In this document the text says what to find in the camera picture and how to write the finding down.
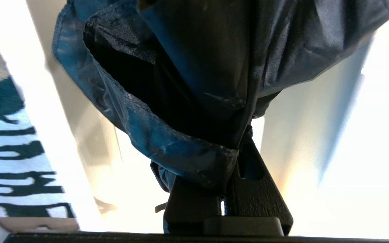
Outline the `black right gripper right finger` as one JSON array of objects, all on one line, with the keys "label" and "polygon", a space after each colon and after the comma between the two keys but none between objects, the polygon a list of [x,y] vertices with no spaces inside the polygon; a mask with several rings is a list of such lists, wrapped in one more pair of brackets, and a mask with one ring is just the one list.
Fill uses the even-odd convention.
[{"label": "black right gripper right finger", "polygon": [[289,235],[293,217],[253,141],[247,127],[239,155],[228,182],[225,215],[230,217],[275,217],[284,235]]}]

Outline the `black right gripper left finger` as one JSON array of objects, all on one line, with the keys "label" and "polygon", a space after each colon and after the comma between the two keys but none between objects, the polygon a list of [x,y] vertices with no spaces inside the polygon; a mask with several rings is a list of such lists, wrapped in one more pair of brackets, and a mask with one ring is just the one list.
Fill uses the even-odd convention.
[{"label": "black right gripper left finger", "polygon": [[163,230],[172,235],[203,235],[204,221],[221,215],[215,192],[176,177],[163,215]]}]

